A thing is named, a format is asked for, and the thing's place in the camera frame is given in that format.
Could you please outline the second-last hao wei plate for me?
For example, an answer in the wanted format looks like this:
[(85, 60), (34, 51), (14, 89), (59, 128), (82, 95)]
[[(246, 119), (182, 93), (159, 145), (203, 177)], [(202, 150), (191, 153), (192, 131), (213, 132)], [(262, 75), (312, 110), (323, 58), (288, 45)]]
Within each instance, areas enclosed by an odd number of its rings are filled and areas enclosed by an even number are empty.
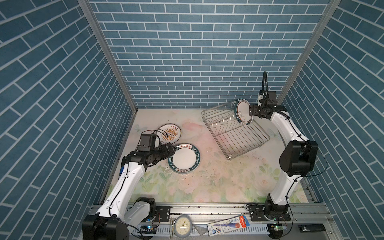
[(168, 164), (172, 171), (178, 174), (188, 174), (198, 168), (201, 162), (201, 153), (192, 144), (179, 144), (176, 152), (168, 157)]

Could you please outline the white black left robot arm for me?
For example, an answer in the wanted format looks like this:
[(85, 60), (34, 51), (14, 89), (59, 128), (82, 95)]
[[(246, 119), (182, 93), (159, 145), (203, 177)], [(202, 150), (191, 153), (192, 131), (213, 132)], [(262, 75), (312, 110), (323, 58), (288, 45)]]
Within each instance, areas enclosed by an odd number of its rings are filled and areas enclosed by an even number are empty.
[(156, 210), (153, 199), (137, 201), (127, 211), (129, 200), (149, 166), (173, 156), (177, 147), (168, 143), (156, 148), (139, 146), (123, 157), (123, 172), (110, 196), (94, 215), (87, 215), (82, 224), (84, 240), (128, 240), (131, 231)]

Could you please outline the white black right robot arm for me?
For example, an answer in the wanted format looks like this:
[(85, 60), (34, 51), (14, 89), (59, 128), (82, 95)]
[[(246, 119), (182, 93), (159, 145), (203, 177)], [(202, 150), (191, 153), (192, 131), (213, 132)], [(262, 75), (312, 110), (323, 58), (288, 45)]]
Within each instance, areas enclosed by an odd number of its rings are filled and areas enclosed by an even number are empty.
[(256, 104), (249, 107), (249, 115), (270, 120), (284, 142), (285, 149), (280, 155), (281, 173), (263, 207), (264, 218), (275, 221), (288, 213), (289, 198), (300, 179), (314, 168), (318, 144), (310, 141), (291, 121), (283, 106)]

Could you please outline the metal wire dish rack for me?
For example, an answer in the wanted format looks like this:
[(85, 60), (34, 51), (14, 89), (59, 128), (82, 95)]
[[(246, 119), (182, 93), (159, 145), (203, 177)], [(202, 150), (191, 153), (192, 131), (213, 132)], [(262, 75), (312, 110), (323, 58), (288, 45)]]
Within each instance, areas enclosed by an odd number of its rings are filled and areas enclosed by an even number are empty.
[(228, 160), (248, 153), (270, 140), (268, 133), (255, 121), (241, 122), (236, 102), (202, 111), (202, 119)]

